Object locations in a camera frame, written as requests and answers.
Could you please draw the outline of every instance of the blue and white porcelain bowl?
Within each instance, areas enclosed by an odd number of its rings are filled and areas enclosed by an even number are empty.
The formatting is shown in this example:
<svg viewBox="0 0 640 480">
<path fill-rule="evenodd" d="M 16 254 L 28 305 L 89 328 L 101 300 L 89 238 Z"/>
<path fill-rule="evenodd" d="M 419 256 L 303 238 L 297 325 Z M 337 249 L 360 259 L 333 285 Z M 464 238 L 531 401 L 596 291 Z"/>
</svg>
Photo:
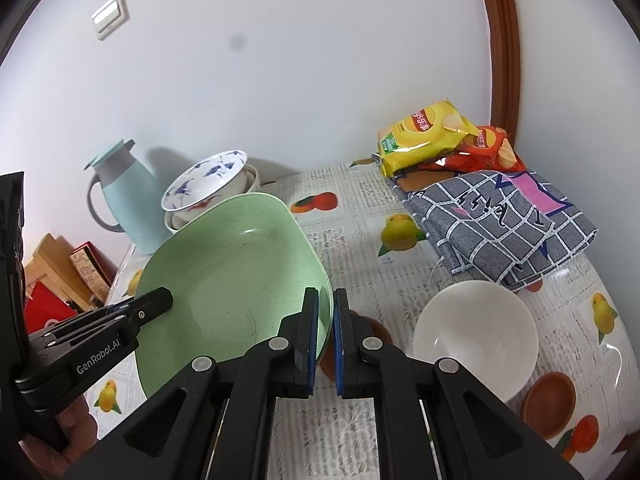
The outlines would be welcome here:
<svg viewBox="0 0 640 480">
<path fill-rule="evenodd" d="M 246 190 L 245 193 L 255 193 L 261 190 L 260 187 L 260 175 L 251 164 L 247 164 L 243 170 L 246 173 Z M 171 231 L 172 234 L 177 233 L 182 229 L 187 222 L 175 216 L 171 211 L 164 212 L 164 226 Z"/>
<path fill-rule="evenodd" d="M 218 153 L 194 164 L 164 192 L 162 209 L 190 222 L 225 198 L 244 193 L 247 185 L 246 153 Z"/>
</svg>

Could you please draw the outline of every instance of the white ceramic bowl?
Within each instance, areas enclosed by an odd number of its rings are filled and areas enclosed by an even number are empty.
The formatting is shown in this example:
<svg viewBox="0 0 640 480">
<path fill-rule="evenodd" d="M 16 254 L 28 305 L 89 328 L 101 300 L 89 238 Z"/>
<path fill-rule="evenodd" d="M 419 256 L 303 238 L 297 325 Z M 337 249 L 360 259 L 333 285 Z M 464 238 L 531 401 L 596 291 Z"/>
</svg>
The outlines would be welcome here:
<svg viewBox="0 0 640 480">
<path fill-rule="evenodd" d="M 246 153 L 217 153 L 191 166 L 162 196 L 161 206 L 185 222 L 197 218 L 225 198 L 246 190 Z"/>
<path fill-rule="evenodd" d="M 260 176 L 258 175 L 258 170 L 256 170 L 251 164 L 246 164 L 243 171 L 246 173 L 246 190 L 243 192 L 253 193 L 255 191 L 260 191 Z M 202 212 L 205 212 L 209 209 L 210 207 L 203 209 Z M 164 212 L 164 225 L 172 233 L 177 233 L 188 223 L 189 222 L 185 221 L 181 216 L 178 216 L 174 212 Z"/>
<path fill-rule="evenodd" d="M 538 331 L 527 306 L 492 282 L 468 281 L 436 294 L 414 333 L 414 358 L 452 357 L 506 402 L 527 383 L 538 358 Z"/>
</svg>

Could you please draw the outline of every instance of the plaid cloth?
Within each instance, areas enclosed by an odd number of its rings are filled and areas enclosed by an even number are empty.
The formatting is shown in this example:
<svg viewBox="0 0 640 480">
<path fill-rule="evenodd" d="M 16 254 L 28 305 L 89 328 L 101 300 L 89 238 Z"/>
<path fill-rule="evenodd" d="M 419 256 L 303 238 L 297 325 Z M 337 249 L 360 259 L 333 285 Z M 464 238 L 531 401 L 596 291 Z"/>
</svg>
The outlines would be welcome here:
<svg viewBox="0 0 640 480">
<path fill-rule="evenodd" d="M 534 171 L 461 174 L 405 193 L 388 179 L 453 274 L 519 290 L 583 251 L 597 229 Z"/>
</svg>

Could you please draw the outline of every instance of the hand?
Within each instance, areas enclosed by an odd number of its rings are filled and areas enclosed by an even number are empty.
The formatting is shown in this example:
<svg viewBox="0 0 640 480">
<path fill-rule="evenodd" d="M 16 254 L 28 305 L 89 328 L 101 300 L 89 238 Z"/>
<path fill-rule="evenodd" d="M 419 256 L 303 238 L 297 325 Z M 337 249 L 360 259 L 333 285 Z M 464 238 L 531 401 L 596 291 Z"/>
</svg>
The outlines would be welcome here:
<svg viewBox="0 0 640 480">
<path fill-rule="evenodd" d="M 56 418 L 60 426 L 68 430 L 69 445 L 62 453 L 51 449 L 32 435 L 25 436 L 20 445 L 35 466 L 52 475 L 61 476 L 72 462 L 97 442 L 98 425 L 89 413 L 89 406 L 83 396 L 74 400 Z"/>
</svg>

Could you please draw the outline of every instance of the white wall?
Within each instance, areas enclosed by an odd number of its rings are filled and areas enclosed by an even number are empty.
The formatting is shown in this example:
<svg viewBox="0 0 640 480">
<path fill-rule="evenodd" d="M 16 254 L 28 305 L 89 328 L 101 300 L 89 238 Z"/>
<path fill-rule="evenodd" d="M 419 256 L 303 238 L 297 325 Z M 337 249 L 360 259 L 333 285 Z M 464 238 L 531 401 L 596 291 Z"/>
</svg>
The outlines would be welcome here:
<svg viewBox="0 0 640 480">
<path fill-rule="evenodd" d="M 168 184 L 239 148 L 262 178 L 367 156 L 394 120 L 450 98 L 488 121 L 482 0 L 43 0 L 0 67 L 0 170 L 26 172 L 26 251 L 46 232 L 119 261 L 125 235 L 91 220 L 84 165 L 115 139 Z"/>
<path fill-rule="evenodd" d="M 599 227 L 588 255 L 640 356 L 640 41 L 611 0 L 516 0 L 517 150 Z"/>
</svg>

